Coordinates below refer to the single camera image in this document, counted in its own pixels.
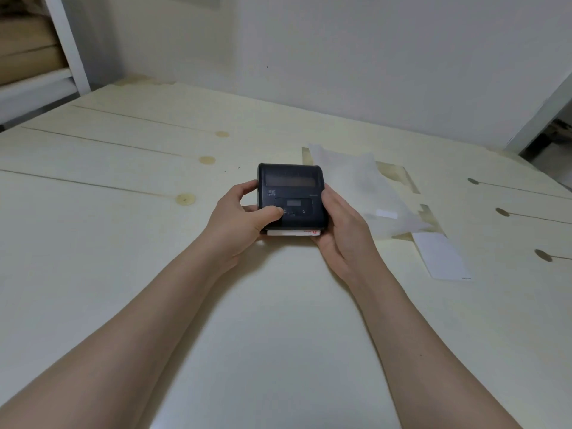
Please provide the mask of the person's left hand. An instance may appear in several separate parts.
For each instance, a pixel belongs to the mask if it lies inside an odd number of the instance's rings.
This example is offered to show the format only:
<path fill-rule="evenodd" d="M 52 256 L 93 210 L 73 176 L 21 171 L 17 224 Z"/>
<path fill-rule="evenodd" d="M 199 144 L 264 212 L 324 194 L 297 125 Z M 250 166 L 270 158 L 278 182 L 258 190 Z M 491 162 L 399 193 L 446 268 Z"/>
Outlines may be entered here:
<path fill-rule="evenodd" d="M 218 200 L 205 229 L 192 242 L 192 252 L 209 276 L 220 277 L 236 266 L 242 253 L 270 224 L 252 223 L 240 204 L 243 196 L 256 189 L 256 180 L 231 187 Z"/>

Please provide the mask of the person's right hand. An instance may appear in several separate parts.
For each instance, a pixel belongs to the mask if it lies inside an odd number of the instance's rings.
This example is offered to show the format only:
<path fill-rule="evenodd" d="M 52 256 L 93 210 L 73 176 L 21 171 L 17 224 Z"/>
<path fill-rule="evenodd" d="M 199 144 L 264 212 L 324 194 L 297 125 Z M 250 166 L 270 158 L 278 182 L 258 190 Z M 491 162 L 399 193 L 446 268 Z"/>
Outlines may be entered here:
<path fill-rule="evenodd" d="M 388 273 L 368 224 L 356 210 L 347 226 L 333 226 L 329 217 L 327 230 L 314 241 L 327 266 L 349 287 L 378 281 Z"/>

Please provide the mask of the black portable label printer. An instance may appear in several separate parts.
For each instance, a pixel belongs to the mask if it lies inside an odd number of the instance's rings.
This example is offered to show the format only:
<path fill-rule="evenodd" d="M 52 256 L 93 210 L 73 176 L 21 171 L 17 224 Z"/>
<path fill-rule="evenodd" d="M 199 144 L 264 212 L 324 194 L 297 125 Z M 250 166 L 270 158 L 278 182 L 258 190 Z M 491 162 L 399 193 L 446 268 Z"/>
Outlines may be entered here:
<path fill-rule="evenodd" d="M 323 171 L 314 165 L 260 164 L 258 207 L 283 208 L 281 219 L 268 224 L 267 230 L 321 230 L 328 227 L 329 216 L 321 199 L 324 190 Z"/>

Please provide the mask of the person's left forearm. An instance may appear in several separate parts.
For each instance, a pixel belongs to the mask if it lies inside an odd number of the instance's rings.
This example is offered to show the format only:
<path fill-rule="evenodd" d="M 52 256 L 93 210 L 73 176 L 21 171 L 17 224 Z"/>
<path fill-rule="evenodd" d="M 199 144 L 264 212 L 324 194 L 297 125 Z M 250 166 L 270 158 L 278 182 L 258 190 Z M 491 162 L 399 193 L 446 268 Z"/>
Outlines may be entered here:
<path fill-rule="evenodd" d="M 0 429 L 128 429 L 216 279 L 198 241 L 117 315 L 0 407 Z"/>

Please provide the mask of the person's right forearm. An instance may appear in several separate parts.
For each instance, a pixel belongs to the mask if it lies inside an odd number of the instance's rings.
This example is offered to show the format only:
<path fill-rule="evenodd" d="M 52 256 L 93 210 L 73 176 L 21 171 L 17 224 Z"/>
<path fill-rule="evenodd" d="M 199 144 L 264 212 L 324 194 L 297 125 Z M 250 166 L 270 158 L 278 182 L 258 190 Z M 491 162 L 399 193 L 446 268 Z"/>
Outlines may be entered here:
<path fill-rule="evenodd" d="M 380 259 L 348 265 L 344 281 L 373 340 L 402 429 L 522 429 Z"/>

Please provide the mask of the translucent white plastic bag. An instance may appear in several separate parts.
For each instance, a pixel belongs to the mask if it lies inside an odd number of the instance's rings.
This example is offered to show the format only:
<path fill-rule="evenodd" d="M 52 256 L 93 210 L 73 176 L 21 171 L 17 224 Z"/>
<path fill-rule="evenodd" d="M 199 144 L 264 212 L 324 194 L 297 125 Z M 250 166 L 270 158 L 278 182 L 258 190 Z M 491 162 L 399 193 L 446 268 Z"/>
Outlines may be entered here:
<path fill-rule="evenodd" d="M 324 181 L 366 221 L 375 239 L 428 230 L 402 200 L 376 165 L 371 153 L 360 156 L 338 153 L 310 144 L 314 165 L 323 171 Z"/>

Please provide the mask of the clear yellowish film sheet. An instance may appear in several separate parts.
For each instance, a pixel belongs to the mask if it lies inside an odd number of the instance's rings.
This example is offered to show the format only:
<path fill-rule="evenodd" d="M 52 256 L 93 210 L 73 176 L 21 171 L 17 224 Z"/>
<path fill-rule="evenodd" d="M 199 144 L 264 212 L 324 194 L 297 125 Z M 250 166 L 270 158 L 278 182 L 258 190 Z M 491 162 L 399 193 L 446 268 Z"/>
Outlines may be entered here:
<path fill-rule="evenodd" d="M 310 155 L 309 147 L 304 147 L 302 149 L 302 163 L 304 165 L 314 165 Z M 405 167 L 380 161 L 376 161 L 376 165 L 379 169 L 379 172 L 381 172 L 382 175 L 389 180 L 391 186 L 397 191 L 406 205 L 414 213 L 418 213 L 422 221 L 429 223 L 430 228 L 424 231 L 444 234 L 442 227 L 440 226 L 438 220 L 433 215 L 433 212 L 430 210 L 428 205 L 422 204 L 421 200 L 414 197 L 415 194 L 420 195 L 420 191 Z M 393 238 L 412 240 L 409 234 L 412 233 L 405 233 Z"/>

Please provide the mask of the white paper strip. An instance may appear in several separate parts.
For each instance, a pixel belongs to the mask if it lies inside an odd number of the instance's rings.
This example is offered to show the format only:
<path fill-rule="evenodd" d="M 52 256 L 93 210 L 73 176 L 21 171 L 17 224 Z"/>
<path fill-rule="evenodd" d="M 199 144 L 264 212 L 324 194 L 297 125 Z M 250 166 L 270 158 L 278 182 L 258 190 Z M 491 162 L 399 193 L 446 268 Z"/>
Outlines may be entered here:
<path fill-rule="evenodd" d="M 471 281 L 465 263 L 450 240 L 437 232 L 412 233 L 413 241 L 433 279 Z"/>

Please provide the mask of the dark items under rack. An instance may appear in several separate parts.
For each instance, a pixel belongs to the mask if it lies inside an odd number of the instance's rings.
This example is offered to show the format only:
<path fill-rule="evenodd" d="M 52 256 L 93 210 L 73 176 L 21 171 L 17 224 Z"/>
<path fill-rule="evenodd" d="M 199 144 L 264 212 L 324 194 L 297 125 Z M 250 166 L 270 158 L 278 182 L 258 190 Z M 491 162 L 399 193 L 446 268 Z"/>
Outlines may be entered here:
<path fill-rule="evenodd" d="M 572 192 L 572 125 L 555 118 L 519 156 Z"/>

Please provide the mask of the brown cardboard boxes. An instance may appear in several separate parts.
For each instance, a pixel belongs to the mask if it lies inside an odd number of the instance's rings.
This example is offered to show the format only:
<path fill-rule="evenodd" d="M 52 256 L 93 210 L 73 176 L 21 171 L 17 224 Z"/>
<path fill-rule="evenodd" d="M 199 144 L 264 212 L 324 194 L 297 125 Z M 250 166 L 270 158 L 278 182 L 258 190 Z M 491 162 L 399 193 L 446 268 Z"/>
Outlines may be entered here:
<path fill-rule="evenodd" d="M 45 0 L 0 0 L 0 87 L 66 68 Z"/>

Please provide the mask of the white metal rack post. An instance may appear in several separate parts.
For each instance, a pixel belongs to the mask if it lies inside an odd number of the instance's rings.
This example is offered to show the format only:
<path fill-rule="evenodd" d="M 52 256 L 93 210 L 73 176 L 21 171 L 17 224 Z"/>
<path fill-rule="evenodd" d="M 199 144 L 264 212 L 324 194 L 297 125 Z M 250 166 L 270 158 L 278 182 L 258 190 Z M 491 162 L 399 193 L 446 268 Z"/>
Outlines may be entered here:
<path fill-rule="evenodd" d="M 572 101 L 572 71 L 546 100 L 533 117 L 504 147 L 504 151 L 520 154 Z"/>

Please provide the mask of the white shelf frame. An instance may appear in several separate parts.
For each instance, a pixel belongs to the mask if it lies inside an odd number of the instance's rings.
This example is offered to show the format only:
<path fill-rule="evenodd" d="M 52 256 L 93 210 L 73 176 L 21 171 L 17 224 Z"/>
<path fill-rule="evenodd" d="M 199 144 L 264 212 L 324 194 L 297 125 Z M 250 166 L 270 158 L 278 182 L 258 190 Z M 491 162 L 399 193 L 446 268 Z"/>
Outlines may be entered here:
<path fill-rule="evenodd" d="M 61 0 L 45 0 L 68 68 L 0 87 L 0 132 L 91 92 Z"/>

